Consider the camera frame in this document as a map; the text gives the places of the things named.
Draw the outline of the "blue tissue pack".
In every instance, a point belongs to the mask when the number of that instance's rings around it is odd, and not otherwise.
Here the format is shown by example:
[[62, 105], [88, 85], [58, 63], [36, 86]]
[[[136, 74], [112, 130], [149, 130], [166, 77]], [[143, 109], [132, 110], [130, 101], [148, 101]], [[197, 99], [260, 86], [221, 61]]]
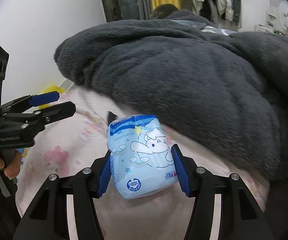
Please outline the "blue tissue pack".
[[114, 185], [125, 199], [162, 191], [177, 183], [171, 149], [154, 115], [132, 115], [113, 121], [107, 130]]

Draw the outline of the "black curved plastic piece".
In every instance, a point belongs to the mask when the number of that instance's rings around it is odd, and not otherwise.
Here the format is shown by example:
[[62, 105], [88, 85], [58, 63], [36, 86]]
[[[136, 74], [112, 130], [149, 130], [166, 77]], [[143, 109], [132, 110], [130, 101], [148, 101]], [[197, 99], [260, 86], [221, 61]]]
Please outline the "black curved plastic piece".
[[108, 112], [108, 117], [107, 117], [107, 123], [110, 125], [113, 121], [117, 119], [117, 115], [115, 115], [113, 112], [109, 111]]

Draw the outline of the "yellow plastic bag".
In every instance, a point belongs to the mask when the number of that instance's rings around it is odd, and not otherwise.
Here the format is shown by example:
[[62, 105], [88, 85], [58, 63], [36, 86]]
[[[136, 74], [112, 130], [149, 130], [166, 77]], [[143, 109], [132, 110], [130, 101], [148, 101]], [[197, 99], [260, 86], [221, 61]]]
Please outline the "yellow plastic bag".
[[[66, 92], [66, 89], [64, 88], [61, 88], [61, 87], [58, 87], [56, 85], [51, 85], [50, 87], [48, 87], [47, 89], [45, 89], [43, 91], [43, 93], [51, 93], [51, 92], [58, 92], [59, 94], [62, 94], [62, 93], [65, 93]], [[47, 104], [44, 104], [44, 105], [41, 105], [41, 106], [38, 106], [39, 109], [44, 109], [46, 107], [49, 107], [50, 106], [50, 103], [47, 103]]]

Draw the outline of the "pink patterned bed sheet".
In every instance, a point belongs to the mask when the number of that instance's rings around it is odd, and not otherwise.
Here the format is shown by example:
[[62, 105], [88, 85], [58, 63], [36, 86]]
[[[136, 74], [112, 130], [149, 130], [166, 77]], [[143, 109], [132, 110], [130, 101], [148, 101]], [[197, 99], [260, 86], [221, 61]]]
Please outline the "pink patterned bed sheet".
[[255, 170], [240, 170], [201, 144], [164, 125], [148, 120], [124, 131], [109, 133], [108, 114], [130, 118], [136, 111], [109, 97], [76, 87], [60, 95], [76, 106], [74, 116], [54, 122], [35, 137], [18, 179], [15, 201], [23, 215], [51, 174], [73, 176], [108, 156], [109, 185], [94, 201], [105, 239], [183, 239], [194, 200], [179, 185], [171, 146], [212, 174], [235, 173], [264, 209], [269, 181]]

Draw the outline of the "dark grey fleece blanket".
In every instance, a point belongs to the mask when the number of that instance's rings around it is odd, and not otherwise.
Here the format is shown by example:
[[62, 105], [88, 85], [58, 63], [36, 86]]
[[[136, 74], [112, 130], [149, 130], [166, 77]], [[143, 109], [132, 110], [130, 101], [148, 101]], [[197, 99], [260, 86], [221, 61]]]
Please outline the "dark grey fleece blanket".
[[178, 11], [64, 40], [61, 74], [159, 120], [237, 166], [288, 178], [288, 37], [207, 33]]

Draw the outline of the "dark cat on bed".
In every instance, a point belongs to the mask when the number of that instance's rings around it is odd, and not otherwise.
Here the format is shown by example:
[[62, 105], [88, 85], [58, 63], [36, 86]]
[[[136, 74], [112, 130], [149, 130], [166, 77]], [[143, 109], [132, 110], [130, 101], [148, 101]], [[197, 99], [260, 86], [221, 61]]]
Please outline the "dark cat on bed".
[[161, 4], [157, 6], [151, 13], [149, 19], [164, 19], [179, 9], [173, 4]]

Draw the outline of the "white vanity with mirror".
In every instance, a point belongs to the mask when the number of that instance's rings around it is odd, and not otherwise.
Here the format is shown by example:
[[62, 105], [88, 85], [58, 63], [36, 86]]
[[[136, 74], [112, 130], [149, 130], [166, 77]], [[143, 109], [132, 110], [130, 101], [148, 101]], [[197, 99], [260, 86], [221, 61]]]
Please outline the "white vanity with mirror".
[[265, 23], [256, 25], [255, 31], [288, 37], [288, 3], [280, 2], [278, 7], [271, 6], [267, 10]]

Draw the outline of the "hanging clothes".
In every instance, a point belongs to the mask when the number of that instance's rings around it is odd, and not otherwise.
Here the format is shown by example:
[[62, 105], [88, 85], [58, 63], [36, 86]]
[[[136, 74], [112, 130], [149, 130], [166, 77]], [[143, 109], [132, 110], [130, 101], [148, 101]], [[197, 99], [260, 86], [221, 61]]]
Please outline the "hanging clothes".
[[181, 7], [214, 24], [228, 22], [234, 30], [241, 27], [242, 0], [181, 0]]

